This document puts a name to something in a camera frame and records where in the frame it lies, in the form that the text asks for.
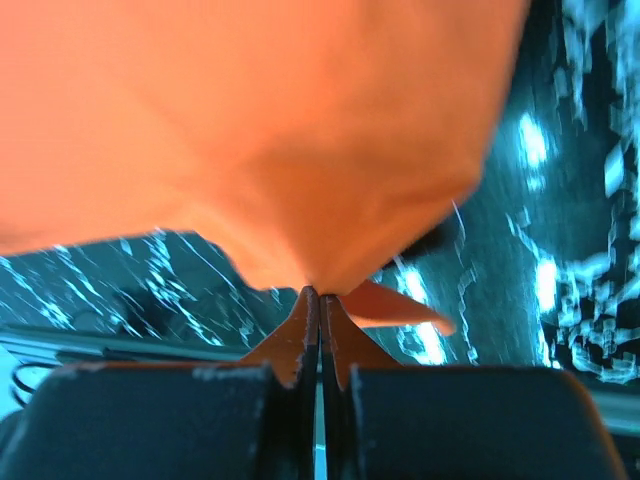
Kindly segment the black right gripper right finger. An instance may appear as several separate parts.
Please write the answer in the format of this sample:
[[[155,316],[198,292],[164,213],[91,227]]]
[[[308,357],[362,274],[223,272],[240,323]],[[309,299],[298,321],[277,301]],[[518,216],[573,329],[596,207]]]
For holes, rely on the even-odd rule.
[[[545,367],[402,365],[323,296],[332,479],[623,479],[587,389]]]

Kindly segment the orange t-shirt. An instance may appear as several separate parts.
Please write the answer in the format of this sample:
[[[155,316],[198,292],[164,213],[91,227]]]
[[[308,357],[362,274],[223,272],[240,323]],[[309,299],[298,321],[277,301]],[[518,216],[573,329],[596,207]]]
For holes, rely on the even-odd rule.
[[[1,251],[195,232],[363,328],[480,182],[526,1],[5,1]]]

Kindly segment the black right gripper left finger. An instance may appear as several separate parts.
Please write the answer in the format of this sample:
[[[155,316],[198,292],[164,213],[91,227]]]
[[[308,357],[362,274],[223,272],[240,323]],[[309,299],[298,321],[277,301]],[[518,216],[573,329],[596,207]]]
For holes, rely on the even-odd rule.
[[[54,369],[1,425],[5,479],[310,479],[319,298],[245,359]]]

